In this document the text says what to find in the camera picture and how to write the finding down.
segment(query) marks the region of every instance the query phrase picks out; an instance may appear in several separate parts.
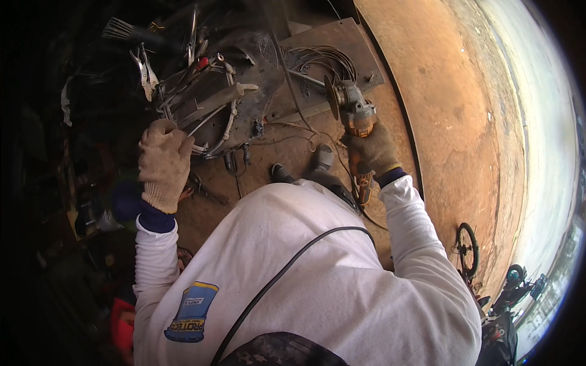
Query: work glove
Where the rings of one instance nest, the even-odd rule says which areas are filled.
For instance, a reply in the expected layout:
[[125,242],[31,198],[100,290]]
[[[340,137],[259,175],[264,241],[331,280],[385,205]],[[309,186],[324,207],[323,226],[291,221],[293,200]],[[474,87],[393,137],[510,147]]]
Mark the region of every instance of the work glove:
[[177,212],[177,203],[189,175],[191,147],[194,137],[168,119],[157,119],[142,134],[138,143],[142,154],[138,159],[144,182],[142,199],[166,214]]
[[397,160],[396,149],[391,132],[389,129],[376,118],[372,132],[366,138],[360,138],[345,134],[340,142],[346,145],[349,150],[355,150],[360,153],[362,160],[374,170],[374,175],[379,177],[389,170],[400,167],[401,163]]

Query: dirt ground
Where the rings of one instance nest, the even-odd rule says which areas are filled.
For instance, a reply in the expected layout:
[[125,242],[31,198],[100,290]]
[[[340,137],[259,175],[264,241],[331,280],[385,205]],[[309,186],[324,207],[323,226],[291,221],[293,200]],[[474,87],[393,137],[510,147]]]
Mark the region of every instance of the dirt ground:
[[[356,5],[381,46],[404,99],[425,189],[425,203],[440,240],[451,254],[463,221],[475,229],[481,267],[475,283],[495,299],[514,249],[524,192],[522,126],[511,82],[489,24],[472,1],[357,0]],[[368,96],[393,131],[404,169],[415,176],[407,130],[389,82]],[[309,119],[334,141],[343,128],[330,112]],[[243,196],[270,182],[268,170],[280,161],[299,177],[309,161],[311,134],[266,126],[250,147],[251,165],[238,178]],[[324,134],[314,143],[332,141]],[[346,163],[346,151],[336,143]],[[237,160],[241,162],[241,152]],[[236,179],[222,160],[193,168],[205,185],[230,199],[229,206],[194,196],[179,205],[178,244],[197,251],[239,199]],[[336,160],[332,172],[349,186]],[[368,212],[384,223],[384,207],[374,200]],[[391,267],[389,235],[364,219],[379,258]]]
[[475,229],[475,283],[496,298],[509,266],[524,191],[522,125],[502,55],[474,2],[358,0],[413,126],[425,203],[451,253]]
[[[376,52],[374,52],[372,44],[369,43],[369,46],[375,59],[379,62],[380,68],[384,70],[380,64],[380,60],[376,57]],[[386,78],[385,83],[377,86],[366,97],[374,101],[377,107],[377,116],[391,129],[397,145],[398,157],[403,163],[403,169],[412,176],[415,176],[415,164],[407,138],[405,123],[388,76],[386,74],[384,76]],[[329,111],[309,117],[308,120],[319,132],[324,132],[332,137],[342,161],[347,165],[347,151],[338,142],[338,139],[343,134],[342,124],[336,121]],[[251,165],[238,178],[242,196],[270,183],[268,172],[275,162],[284,163],[294,177],[301,177],[301,173],[307,166],[311,156],[310,145],[306,140],[311,135],[309,132],[288,126],[266,124],[265,135],[253,142],[250,146]],[[289,136],[302,137],[273,143]],[[329,143],[330,145],[333,144],[332,140],[325,134],[313,137],[311,141],[315,145],[322,142]],[[239,171],[241,171],[244,169],[241,151],[236,153],[236,160],[239,163]],[[211,160],[203,165],[195,166],[192,168],[192,171],[202,179],[206,187],[215,193],[227,196],[230,201],[229,206],[224,206],[195,194],[192,200],[185,200],[179,204],[179,211],[176,216],[179,225],[178,245],[196,252],[221,220],[230,212],[231,208],[238,202],[239,194],[236,178],[228,174],[222,159]],[[340,164],[339,159],[335,159],[331,172],[342,179],[346,187],[350,187],[349,177]],[[376,198],[377,194],[378,187],[373,193],[367,212],[375,220],[386,226],[384,206]],[[388,231],[374,225],[366,218],[363,218],[363,220],[367,229],[373,234],[381,263],[386,269],[390,269],[392,260],[390,259],[391,251]]]

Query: red cloth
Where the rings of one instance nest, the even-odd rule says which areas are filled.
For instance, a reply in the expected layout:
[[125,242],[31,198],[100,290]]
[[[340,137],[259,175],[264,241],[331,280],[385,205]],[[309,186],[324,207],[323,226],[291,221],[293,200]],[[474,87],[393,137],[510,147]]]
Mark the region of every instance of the red cloth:
[[112,342],[122,352],[132,350],[132,333],[134,332],[134,320],[128,324],[120,319],[122,312],[135,312],[134,306],[126,301],[114,298],[112,307],[112,316],[110,317],[110,331],[112,332]]

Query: man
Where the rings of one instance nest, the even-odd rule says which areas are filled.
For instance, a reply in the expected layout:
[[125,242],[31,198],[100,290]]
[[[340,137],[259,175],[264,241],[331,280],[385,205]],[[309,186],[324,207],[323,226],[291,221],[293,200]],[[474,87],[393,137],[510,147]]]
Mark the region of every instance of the man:
[[382,268],[369,234],[344,229],[309,247],[251,304],[316,237],[364,228],[348,191],[327,173],[331,148],[320,146],[304,175],[321,184],[294,182],[282,165],[273,166],[273,181],[282,183],[243,198],[180,276],[174,213],[193,138],[168,120],[152,123],[139,144],[145,191],[137,218],[136,364],[209,365],[218,349],[214,363],[221,356],[230,365],[476,362],[481,324],[474,299],[401,169],[389,131],[378,122],[368,138],[343,141],[375,171],[395,273]]

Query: bicycle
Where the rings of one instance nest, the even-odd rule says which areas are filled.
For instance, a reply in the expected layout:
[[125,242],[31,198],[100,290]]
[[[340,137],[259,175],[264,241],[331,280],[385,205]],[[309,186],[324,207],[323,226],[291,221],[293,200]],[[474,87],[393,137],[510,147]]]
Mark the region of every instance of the bicycle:
[[[478,242],[474,235],[474,230],[468,223],[461,223],[456,232],[456,244],[452,248],[452,253],[458,254],[462,270],[458,269],[458,273],[462,276],[462,279],[470,288],[473,294],[482,288],[482,284],[472,284],[472,280],[476,276],[478,267],[480,265],[480,249],[478,248]],[[481,307],[490,301],[490,296],[482,298]]]

